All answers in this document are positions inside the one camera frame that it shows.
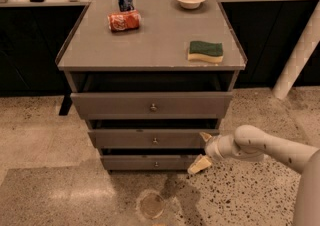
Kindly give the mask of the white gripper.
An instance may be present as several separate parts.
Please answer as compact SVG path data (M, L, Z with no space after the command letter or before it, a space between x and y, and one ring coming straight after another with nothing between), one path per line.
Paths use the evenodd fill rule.
M232 135L211 136L209 133L200 132L200 136L205 142L206 155L200 154L195 159L195 161L187 169L187 172L189 174L197 174L198 172L210 167L212 165L211 159L214 162L218 162L223 159L229 158L232 155L232 149L233 149Z

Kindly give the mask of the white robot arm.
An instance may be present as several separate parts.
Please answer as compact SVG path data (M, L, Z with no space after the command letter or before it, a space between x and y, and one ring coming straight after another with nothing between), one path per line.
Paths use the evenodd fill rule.
M268 155L301 175L293 226L320 226L319 148L267 134L252 125L242 125L230 135L200 135L205 142L205 154L189 166L189 174L226 158L258 162Z

